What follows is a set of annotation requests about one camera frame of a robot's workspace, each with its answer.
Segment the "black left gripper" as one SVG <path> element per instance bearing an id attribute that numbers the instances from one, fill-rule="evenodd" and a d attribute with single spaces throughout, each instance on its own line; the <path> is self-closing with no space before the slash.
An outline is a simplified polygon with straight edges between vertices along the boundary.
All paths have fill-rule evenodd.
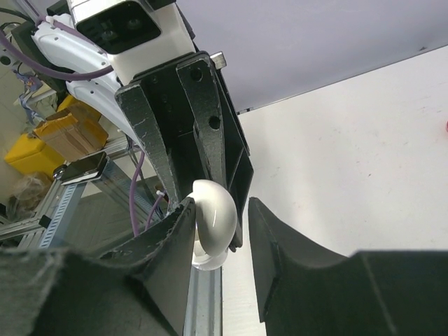
<path id="1" fill-rule="evenodd" d="M 115 93 L 175 209 L 208 179 L 237 208 L 230 248 L 243 244 L 242 214 L 253 178 L 250 150 L 221 70 L 204 51 L 192 52 L 134 77 Z"/>

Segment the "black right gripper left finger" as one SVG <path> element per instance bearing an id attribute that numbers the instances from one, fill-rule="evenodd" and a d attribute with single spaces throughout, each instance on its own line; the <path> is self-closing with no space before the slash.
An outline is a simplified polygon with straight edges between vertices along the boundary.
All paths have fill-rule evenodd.
<path id="1" fill-rule="evenodd" d="M 182 335 L 195 202 L 90 258 L 70 248 L 1 250 L 2 335 Z"/>

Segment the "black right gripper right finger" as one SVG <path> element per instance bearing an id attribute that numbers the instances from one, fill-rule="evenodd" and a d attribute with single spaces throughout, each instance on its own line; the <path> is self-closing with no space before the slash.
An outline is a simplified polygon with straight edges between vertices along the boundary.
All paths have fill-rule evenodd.
<path id="1" fill-rule="evenodd" d="M 331 251 L 258 198 L 248 228 L 268 335 L 446 335 L 446 251 Z"/>

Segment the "white round charging case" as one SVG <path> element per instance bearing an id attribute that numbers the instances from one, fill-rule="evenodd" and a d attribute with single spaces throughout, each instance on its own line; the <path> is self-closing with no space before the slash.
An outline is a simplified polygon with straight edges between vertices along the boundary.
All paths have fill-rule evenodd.
<path id="1" fill-rule="evenodd" d="M 237 208 L 231 194 L 220 184 L 194 181 L 189 197 L 195 202 L 195 242 L 192 266 L 214 271 L 223 266 L 237 228 Z"/>

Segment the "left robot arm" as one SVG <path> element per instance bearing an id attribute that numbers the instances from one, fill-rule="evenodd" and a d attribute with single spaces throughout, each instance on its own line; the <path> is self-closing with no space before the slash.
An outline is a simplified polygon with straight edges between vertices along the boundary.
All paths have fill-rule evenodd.
<path id="1" fill-rule="evenodd" d="M 223 186 L 242 214 L 253 176 L 249 147 L 226 87 L 221 52 L 199 50 L 176 4 L 86 3 L 81 14 L 32 24 L 41 64 L 2 45 L 39 74 L 65 81 L 145 152 L 172 206 L 196 180 Z"/>

